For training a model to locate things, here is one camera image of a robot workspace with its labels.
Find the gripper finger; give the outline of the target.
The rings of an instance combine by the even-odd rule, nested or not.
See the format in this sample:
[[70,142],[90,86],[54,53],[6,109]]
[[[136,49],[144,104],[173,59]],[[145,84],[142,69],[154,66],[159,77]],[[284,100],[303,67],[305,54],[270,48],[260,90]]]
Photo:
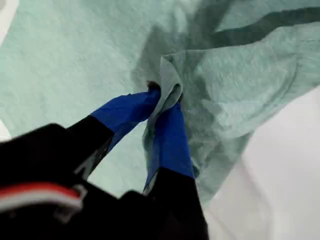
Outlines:
[[115,97],[67,128],[78,148],[75,174],[87,180],[113,147],[150,117],[161,88],[154,81],[148,81],[147,88],[145,92]]
[[145,189],[166,216],[163,239],[209,239],[180,102],[155,122]]

